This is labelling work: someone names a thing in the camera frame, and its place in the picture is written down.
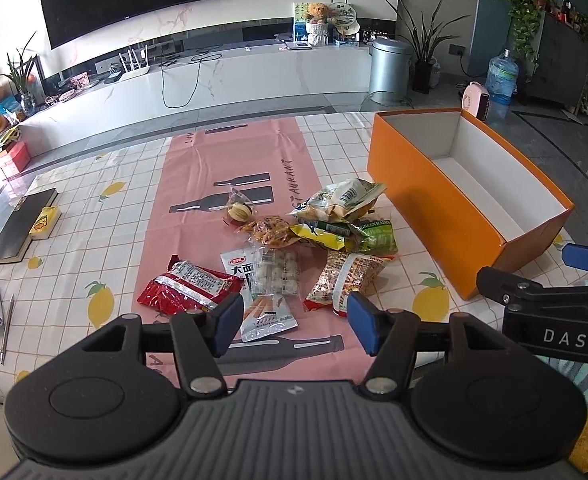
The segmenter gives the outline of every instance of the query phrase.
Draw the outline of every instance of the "small heater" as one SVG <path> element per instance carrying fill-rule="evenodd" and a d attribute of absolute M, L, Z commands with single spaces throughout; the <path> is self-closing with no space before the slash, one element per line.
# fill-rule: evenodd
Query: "small heater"
<path fill-rule="evenodd" d="M 484 121 L 490 110 L 490 94 L 487 89 L 476 81 L 469 83 L 462 94 L 462 109 Z"/>

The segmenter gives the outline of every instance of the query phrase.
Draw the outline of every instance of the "black book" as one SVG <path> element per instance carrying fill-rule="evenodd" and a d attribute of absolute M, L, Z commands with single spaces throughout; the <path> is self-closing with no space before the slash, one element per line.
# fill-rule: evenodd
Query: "black book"
<path fill-rule="evenodd" d="M 0 264 L 15 264 L 23 259 L 32 241 L 30 229 L 57 194 L 56 189 L 48 189 L 21 198 L 0 234 Z"/>

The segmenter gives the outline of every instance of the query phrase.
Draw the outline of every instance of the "green plant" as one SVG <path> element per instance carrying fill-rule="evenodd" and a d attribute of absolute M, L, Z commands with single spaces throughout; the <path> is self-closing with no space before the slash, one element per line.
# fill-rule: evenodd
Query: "green plant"
<path fill-rule="evenodd" d="M 510 33 L 513 52 L 516 57 L 536 63 L 538 54 L 532 47 L 532 40 L 538 33 L 541 23 L 541 13 L 546 2 L 553 0 L 507 0 L 511 4 L 509 17 L 511 18 Z M 578 33 L 588 41 L 588 17 L 580 23 Z"/>
<path fill-rule="evenodd" d="M 18 53 L 18 66 L 10 59 L 10 55 L 7 54 L 7 67 L 9 68 L 9 74 L 0 74 L 0 76 L 7 77 L 16 87 L 16 90 L 21 95 L 27 94 L 27 79 L 29 78 L 30 74 L 32 73 L 32 69 L 34 68 L 34 64 L 36 63 L 36 56 L 32 56 L 31 58 L 25 60 L 25 51 L 27 46 L 30 44 L 30 41 L 34 38 L 36 32 L 32 34 L 29 38 L 23 50 L 16 49 Z"/>
<path fill-rule="evenodd" d="M 439 13 L 440 6 L 443 4 L 443 0 L 440 0 L 439 4 L 436 7 L 436 10 L 434 10 L 434 12 L 431 15 L 429 29 L 427 29 L 427 27 L 425 26 L 425 17 L 421 12 L 421 30 L 419 31 L 416 26 L 416 22 L 414 22 L 411 12 L 405 6 L 405 3 L 402 0 L 398 0 L 398 2 L 403 6 L 403 9 L 405 9 L 405 12 L 407 13 L 407 16 L 410 19 L 411 27 L 407 23 L 407 20 L 405 20 L 403 13 L 398 10 L 399 8 L 394 7 L 389 2 L 389 0 L 387 0 L 387 4 L 390 7 L 392 7 L 392 9 L 394 9 L 394 12 L 401 20 L 401 23 L 407 28 L 407 30 L 409 30 L 410 33 L 410 38 L 407 38 L 402 34 L 399 34 L 399 36 L 404 40 L 407 40 L 411 44 L 411 46 L 413 46 L 414 52 L 416 53 L 416 57 L 419 61 L 429 62 L 431 60 L 431 57 L 434 55 L 436 47 L 439 46 L 440 43 L 446 40 L 455 40 L 456 38 L 460 38 L 460 36 L 443 36 L 442 32 L 447 25 L 450 25 L 451 23 L 457 22 L 464 18 L 469 18 L 469 14 L 466 14 L 464 16 L 459 16 L 458 18 L 455 18 L 448 22 L 440 22 L 438 25 L 435 25 L 436 16 Z"/>

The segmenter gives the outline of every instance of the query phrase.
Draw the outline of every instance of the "red snack bag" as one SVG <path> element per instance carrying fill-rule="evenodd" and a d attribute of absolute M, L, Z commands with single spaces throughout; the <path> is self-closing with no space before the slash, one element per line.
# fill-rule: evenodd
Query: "red snack bag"
<path fill-rule="evenodd" d="M 173 316 L 178 312 L 215 309 L 243 282 L 236 276 L 197 267 L 178 256 L 171 257 L 168 272 L 149 282 L 138 303 Z"/>

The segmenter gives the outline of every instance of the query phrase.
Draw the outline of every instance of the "checkered tablecloth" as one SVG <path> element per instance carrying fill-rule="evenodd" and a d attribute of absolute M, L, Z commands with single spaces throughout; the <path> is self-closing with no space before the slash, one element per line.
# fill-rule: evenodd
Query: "checkered tablecloth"
<path fill-rule="evenodd" d="M 373 114 L 365 113 L 296 118 L 322 185 L 356 176 L 370 180 L 372 121 Z M 0 266 L 4 304 L 12 294 L 16 297 L 8 353 L 0 365 L 0 402 L 17 378 L 131 311 L 170 142 L 153 140 L 92 156 L 35 179 L 29 193 L 56 187 L 55 204 L 62 217 L 48 240 L 30 245 L 22 262 Z M 439 301 L 446 302 L 446 310 L 469 312 L 500 328 L 503 306 L 481 297 L 462 300 L 386 197 L 379 199 L 377 210 L 391 218 L 399 253 L 378 276 L 370 294 L 373 303 L 382 309 L 411 310 L 427 288 L 426 276 L 433 275 L 444 286 Z M 567 241 L 562 231 L 545 254 L 520 270 L 522 275 L 545 286 L 567 286 L 586 278 L 586 272 L 563 264 L 560 249 Z"/>

